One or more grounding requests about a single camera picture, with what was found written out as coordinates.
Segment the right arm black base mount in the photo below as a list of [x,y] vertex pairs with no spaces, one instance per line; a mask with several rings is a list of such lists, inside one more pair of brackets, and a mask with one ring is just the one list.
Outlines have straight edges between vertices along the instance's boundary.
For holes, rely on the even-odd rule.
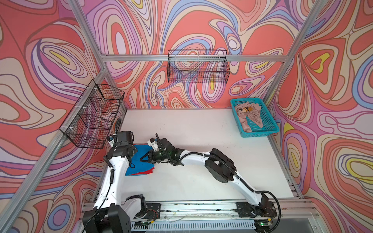
[[269,198],[265,194],[260,194],[259,206],[251,205],[248,202],[236,203],[237,208],[235,211],[239,217],[277,217],[277,211],[273,202],[269,201]]

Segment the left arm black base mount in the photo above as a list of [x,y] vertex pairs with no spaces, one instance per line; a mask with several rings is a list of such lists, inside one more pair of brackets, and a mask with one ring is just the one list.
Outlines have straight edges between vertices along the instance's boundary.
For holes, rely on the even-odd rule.
[[160,217],[160,207],[159,203],[147,203],[142,194],[128,197],[123,204],[123,208],[131,220],[155,221]]

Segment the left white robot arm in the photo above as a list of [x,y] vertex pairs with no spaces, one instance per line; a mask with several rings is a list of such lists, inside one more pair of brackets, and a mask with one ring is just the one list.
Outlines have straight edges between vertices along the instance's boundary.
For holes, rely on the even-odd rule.
[[129,233],[131,220],[141,210],[140,198],[129,202],[127,210],[121,204],[121,179],[128,168],[134,168],[132,158],[138,152],[133,145],[134,134],[131,131],[120,131],[121,119],[114,125],[114,134],[108,137],[113,143],[104,156],[107,171],[103,179],[101,191],[94,207],[83,216],[83,233]]

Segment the blue t shirt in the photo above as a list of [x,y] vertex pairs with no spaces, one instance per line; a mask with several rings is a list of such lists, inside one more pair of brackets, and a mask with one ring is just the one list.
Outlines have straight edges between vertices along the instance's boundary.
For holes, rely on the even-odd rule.
[[148,170],[151,167],[154,167],[154,164],[151,163],[144,163],[140,161],[140,158],[144,156],[147,152],[151,150],[151,147],[145,144],[137,144],[135,145],[138,152],[132,158],[132,167],[129,168],[136,168],[136,169],[146,169]]

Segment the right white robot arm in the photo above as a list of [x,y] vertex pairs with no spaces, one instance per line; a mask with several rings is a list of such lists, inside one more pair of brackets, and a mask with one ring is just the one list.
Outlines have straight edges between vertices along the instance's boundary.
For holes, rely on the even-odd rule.
[[140,158],[150,164],[171,164],[172,166],[200,165],[205,167],[212,177],[224,184],[230,184],[246,201],[237,205],[240,217],[280,218],[281,208],[276,196],[267,190],[252,187],[238,172],[233,160],[219,149],[208,152],[189,151],[176,148],[166,138],[151,138],[148,141],[149,152]]

